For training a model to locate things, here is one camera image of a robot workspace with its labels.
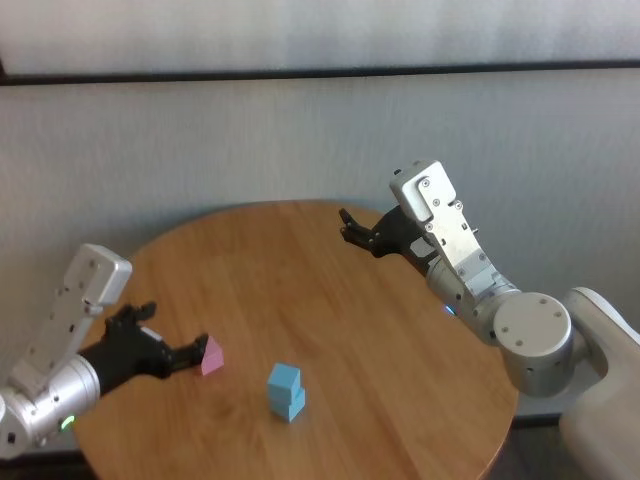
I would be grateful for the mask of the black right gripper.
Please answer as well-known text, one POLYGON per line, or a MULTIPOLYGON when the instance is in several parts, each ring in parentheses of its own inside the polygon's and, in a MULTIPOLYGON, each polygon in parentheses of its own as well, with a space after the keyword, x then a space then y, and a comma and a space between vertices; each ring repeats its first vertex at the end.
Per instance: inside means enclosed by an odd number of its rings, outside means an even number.
MULTIPOLYGON (((393 174, 397 176, 401 172, 401 169, 396 169, 393 174)), ((430 263, 439 256, 436 248, 400 206, 385 213, 372 230, 358 223, 344 208, 338 214, 342 221, 340 233, 343 240, 368 251, 374 258, 400 255, 422 276, 426 276, 430 263)))

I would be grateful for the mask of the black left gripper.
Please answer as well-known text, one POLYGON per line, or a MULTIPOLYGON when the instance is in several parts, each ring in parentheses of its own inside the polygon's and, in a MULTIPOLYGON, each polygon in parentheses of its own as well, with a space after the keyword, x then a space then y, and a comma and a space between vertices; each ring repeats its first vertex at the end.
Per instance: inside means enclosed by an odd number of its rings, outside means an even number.
POLYGON ((181 347, 168 346, 161 337, 143 330, 142 322, 155 312, 153 301, 125 304, 106 319, 100 340, 79 352, 97 376, 101 397, 139 375, 165 379, 201 364, 209 336, 201 334, 181 347))

